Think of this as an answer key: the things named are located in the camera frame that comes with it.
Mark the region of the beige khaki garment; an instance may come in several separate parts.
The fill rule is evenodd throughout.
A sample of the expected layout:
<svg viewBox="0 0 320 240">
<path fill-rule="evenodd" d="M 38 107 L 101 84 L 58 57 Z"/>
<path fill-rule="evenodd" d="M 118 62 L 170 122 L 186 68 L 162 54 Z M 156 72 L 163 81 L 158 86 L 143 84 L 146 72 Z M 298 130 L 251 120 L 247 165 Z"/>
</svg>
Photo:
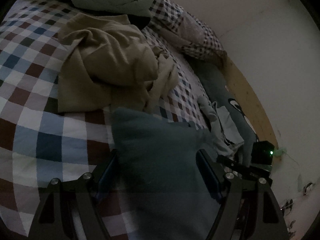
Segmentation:
<svg viewBox="0 0 320 240">
<path fill-rule="evenodd" d="M 150 113 L 179 82 L 170 55 L 150 46 L 127 15 L 76 14 L 59 31 L 69 46 L 58 81 L 58 110 L 126 107 Z"/>
</svg>

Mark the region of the checkered bed sheet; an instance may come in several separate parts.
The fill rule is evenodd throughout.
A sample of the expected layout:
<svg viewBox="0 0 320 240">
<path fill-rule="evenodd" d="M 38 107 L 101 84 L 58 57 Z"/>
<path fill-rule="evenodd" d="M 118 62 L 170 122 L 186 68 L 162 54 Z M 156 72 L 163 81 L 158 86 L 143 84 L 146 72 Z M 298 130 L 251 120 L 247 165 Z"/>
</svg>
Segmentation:
<svg viewBox="0 0 320 240">
<path fill-rule="evenodd" d="M 108 109 L 57 111 L 68 47 L 57 33 L 78 11 L 55 0 L 17 0 L 1 23 L 1 219 L 26 239 L 42 190 L 74 180 L 110 152 Z"/>
</svg>

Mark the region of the wooden bed frame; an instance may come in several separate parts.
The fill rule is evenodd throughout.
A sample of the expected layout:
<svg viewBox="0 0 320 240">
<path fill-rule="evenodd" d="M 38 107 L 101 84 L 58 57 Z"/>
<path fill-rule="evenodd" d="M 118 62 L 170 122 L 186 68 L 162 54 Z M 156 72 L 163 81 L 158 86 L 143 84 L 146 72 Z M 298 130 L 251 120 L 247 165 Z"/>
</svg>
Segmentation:
<svg viewBox="0 0 320 240">
<path fill-rule="evenodd" d="M 278 148 L 275 133 L 260 100 L 242 72 L 229 57 L 224 61 L 222 74 L 228 89 L 242 107 L 258 138 L 262 141 L 269 141 L 275 148 Z"/>
</svg>

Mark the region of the teal blue sweater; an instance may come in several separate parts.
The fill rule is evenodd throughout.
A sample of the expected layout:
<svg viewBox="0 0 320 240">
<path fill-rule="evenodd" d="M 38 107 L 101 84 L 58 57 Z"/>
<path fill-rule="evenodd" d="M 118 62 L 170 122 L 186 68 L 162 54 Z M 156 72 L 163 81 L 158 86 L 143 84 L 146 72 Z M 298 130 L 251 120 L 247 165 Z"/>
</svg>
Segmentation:
<svg viewBox="0 0 320 240">
<path fill-rule="evenodd" d="M 135 209 L 136 239 L 205 239 L 219 204 L 196 165 L 196 152 L 217 153 L 207 129 L 168 123 L 119 108 L 112 134 L 129 201 Z"/>
</svg>

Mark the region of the checkered patchwork pillow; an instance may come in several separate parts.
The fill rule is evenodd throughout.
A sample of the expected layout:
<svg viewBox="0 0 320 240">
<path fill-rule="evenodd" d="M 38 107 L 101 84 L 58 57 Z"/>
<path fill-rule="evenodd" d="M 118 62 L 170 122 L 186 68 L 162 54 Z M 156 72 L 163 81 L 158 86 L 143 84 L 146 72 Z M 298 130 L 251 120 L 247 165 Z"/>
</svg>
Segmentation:
<svg viewBox="0 0 320 240">
<path fill-rule="evenodd" d="M 181 53 L 209 61 L 227 56 L 211 27 L 173 0 L 154 0 L 149 10 L 151 25 Z"/>
</svg>

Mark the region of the dark teal penguin pillow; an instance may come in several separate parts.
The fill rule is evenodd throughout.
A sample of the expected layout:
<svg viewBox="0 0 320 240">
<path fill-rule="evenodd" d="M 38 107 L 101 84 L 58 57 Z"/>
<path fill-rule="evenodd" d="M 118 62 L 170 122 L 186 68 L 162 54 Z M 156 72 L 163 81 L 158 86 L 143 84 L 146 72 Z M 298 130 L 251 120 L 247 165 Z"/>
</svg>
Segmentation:
<svg viewBox="0 0 320 240">
<path fill-rule="evenodd" d="M 235 123 L 239 134 L 244 139 L 242 147 L 242 163 L 248 166 L 251 163 L 253 144 L 258 136 L 253 126 L 245 115 L 234 95 L 227 89 L 227 82 L 217 66 L 204 61 L 199 61 L 193 66 L 194 73 L 198 76 L 211 102 L 226 107 Z"/>
</svg>

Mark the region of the light grey-green garment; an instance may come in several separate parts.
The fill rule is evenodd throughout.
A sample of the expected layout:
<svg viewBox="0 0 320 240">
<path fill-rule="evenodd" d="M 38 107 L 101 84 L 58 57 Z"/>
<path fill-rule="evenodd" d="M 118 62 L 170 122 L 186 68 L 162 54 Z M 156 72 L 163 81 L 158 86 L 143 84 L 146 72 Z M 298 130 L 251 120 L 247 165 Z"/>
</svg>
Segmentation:
<svg viewBox="0 0 320 240">
<path fill-rule="evenodd" d="M 210 102 L 204 96 L 199 96 L 197 103 L 218 154 L 233 157 L 245 141 L 229 111 L 225 106 L 219 107 L 216 101 Z"/>
</svg>

